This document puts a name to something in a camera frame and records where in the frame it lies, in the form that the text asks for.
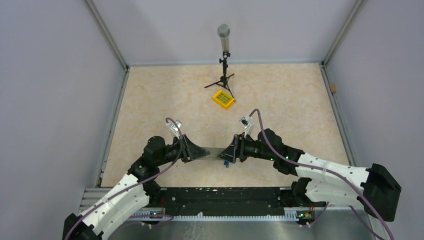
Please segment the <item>white remote control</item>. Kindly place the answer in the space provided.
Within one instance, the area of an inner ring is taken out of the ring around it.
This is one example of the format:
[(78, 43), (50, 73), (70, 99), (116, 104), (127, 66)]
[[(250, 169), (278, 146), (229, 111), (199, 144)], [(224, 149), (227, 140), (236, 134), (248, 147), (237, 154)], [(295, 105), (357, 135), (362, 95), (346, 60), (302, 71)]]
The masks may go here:
[(222, 161), (221, 158), (218, 158), (218, 155), (225, 150), (225, 148), (222, 147), (206, 147), (207, 151), (209, 151), (209, 155), (202, 156), (198, 158), (197, 160), (202, 161)]

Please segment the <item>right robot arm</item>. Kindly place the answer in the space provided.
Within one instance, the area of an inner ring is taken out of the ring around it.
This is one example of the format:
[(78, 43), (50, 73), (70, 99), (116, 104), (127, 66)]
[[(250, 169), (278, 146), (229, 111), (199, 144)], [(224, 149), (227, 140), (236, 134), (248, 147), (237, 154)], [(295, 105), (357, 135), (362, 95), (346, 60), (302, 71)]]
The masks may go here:
[(402, 188), (383, 165), (357, 167), (327, 161), (284, 144), (269, 128), (256, 140), (243, 133), (234, 135), (217, 157), (233, 164), (249, 157), (272, 161), (278, 172), (298, 177), (291, 190), (299, 206), (318, 202), (363, 206), (374, 218), (395, 220)]

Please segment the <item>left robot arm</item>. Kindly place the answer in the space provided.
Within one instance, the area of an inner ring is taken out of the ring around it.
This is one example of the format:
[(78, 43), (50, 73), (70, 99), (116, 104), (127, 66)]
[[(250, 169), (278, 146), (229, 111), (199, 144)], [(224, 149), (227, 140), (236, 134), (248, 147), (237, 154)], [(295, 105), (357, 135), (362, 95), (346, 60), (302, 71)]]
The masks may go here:
[(62, 238), (107, 240), (136, 211), (160, 202), (160, 186), (155, 182), (165, 173), (160, 166), (168, 164), (171, 168), (178, 160), (188, 163), (208, 155), (208, 149), (186, 135), (174, 137), (171, 144), (161, 136), (151, 137), (142, 155), (109, 192), (79, 215), (72, 213), (65, 219)]

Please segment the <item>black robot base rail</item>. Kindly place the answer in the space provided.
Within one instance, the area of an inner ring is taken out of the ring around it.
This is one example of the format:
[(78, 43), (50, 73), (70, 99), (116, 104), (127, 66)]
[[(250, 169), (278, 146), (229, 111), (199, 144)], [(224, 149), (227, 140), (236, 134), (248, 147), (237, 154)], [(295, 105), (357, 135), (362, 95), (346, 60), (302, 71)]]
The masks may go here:
[(324, 207), (295, 197), (288, 187), (168, 187), (149, 200), (147, 207), (171, 216), (262, 217), (282, 216), (288, 208)]

